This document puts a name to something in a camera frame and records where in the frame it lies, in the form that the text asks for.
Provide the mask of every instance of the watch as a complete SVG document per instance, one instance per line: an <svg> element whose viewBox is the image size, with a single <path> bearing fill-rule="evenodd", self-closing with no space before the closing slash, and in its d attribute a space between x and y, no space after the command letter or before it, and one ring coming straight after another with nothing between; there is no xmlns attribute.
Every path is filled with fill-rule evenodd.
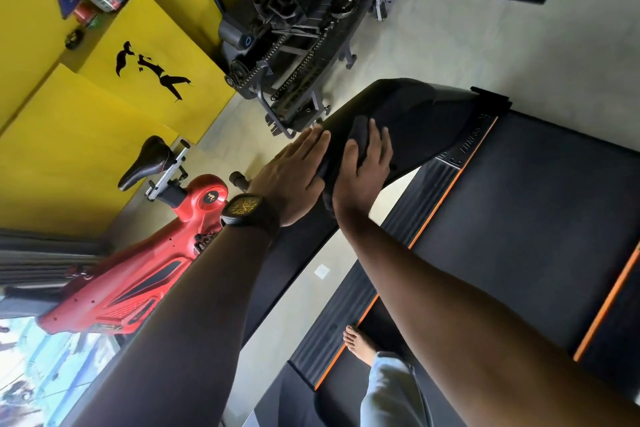
<svg viewBox="0 0 640 427"><path fill-rule="evenodd" d="M259 227L273 238L280 229L280 215L258 194L238 194L222 210L222 221L231 227Z"/></svg>

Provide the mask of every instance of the watch face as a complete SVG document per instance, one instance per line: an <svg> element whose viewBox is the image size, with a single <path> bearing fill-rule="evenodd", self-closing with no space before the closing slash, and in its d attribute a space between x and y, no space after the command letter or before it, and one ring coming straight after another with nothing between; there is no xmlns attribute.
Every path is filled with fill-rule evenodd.
<svg viewBox="0 0 640 427"><path fill-rule="evenodd" d="M228 205L226 212L231 216L245 216L258 207L260 196L239 196Z"/></svg>

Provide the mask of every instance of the spin bike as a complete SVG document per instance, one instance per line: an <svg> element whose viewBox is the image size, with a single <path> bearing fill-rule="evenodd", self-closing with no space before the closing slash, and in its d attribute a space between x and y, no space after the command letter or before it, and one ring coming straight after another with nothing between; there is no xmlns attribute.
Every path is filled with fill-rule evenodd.
<svg viewBox="0 0 640 427"><path fill-rule="evenodd" d="M0 318L36 316L47 333L135 332L196 257L222 229L220 215L228 188L213 174L197 176L186 187L182 164L189 144L175 150L153 135L118 183L122 191L153 174L145 196L168 204L177 218L147 239L111 255L91 268L74 267L60 289L6 287ZM234 172L231 182L242 190L248 182Z"/></svg>

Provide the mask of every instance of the red bike frame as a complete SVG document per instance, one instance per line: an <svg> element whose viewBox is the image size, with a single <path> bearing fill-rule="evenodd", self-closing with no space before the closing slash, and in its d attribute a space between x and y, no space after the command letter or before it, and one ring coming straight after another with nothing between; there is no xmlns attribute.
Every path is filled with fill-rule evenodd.
<svg viewBox="0 0 640 427"><path fill-rule="evenodd" d="M174 208L178 218L146 240L98 263L86 277L62 288L62 302L36 319L49 334L100 332L130 334L147 318L198 256L198 243L222 229L227 203L224 181L203 174L185 188Z"/></svg>

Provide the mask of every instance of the orange line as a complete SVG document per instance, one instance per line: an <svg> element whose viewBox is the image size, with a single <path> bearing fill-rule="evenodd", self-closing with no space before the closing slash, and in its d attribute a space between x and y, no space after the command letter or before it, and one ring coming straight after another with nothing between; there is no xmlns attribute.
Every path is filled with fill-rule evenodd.
<svg viewBox="0 0 640 427"><path fill-rule="evenodd" d="M476 146L474 151L471 153L471 155L467 159L467 162L465 163L465 165L462 166L462 168L460 169L458 174L456 174L456 177L453 178L451 184L449 184L449 187L447 188L447 190L444 192L444 194L440 198L440 201L438 201L438 203L435 205L435 207L433 208L431 213L429 213L429 216L427 217L427 220L423 223L422 227L420 227L420 230L418 231L417 235L415 237L413 237L412 242L409 244L409 249L411 249L413 247L413 245L415 245L415 242L418 241L418 238L420 238L420 235L422 235L422 232L424 231L424 229L429 224L429 221L431 220L431 218L433 218L433 215L436 214L436 211L438 210L438 208L440 207L440 205L444 201L444 198L447 197L447 195L449 194L449 191L453 188L453 185L456 183L456 181L460 177L460 174L462 174L462 171L464 171L465 168L467 167L467 164L471 161L471 159L473 159L474 155L476 155L476 151L480 148L480 146L482 145L482 142L484 142L484 139L489 134L489 132L491 131L491 129L493 128L493 125L495 125L495 122L497 120L498 120L498 117L494 118L493 122L491 123L491 126L489 127L489 129L487 129L487 131L484 132L484 136L483 136L482 140L480 140L480 142L478 142L478 145ZM364 318L367 317L367 314L369 313L369 311L373 307L373 304L376 303L376 301L378 300L378 297L380 297L380 296L378 294L376 294L376 297L371 301L371 304L369 304L367 309L364 311L364 314L362 314L362 317L358 321L358 324L357 324L358 326L360 326L361 322L364 321ZM335 362L338 361L338 358L340 358L340 355L344 351L344 348L345 348L345 345L343 344L340 347L340 350L338 350L336 355L331 360L331 363L329 363L329 366L327 367L327 369L324 370L324 374L322 375L322 377L320 377L320 380L318 380L318 382L316 383L316 386L314 387L314 391L318 390L318 388L320 387L320 384L324 381L326 376L329 374L329 372L331 371L331 368L333 367L333 365L335 365Z"/></svg>
<svg viewBox="0 0 640 427"><path fill-rule="evenodd" d="M620 292L620 289L622 289L622 286L625 285L625 281L627 280L627 277L631 272L631 269L636 264L638 256L640 256L640 242L638 242L638 245L636 245L636 249L634 250L634 253L631 254L631 257L629 257L627 264L625 265L625 268L623 268L622 272L620 272L620 276L616 280L616 283L613 285L611 292L609 292L609 295L607 296L604 303L602 304L602 307L598 311L596 318L593 319L591 327L589 327L587 334L584 336L584 339L580 343L580 346L578 347L575 354L573 355L574 361L580 361L580 358L582 358L582 355L586 351L589 344L592 342L593 337L596 334L596 331L602 324L605 316L607 315L607 312L609 312L609 309L611 308L613 301L616 299L616 296Z"/></svg>

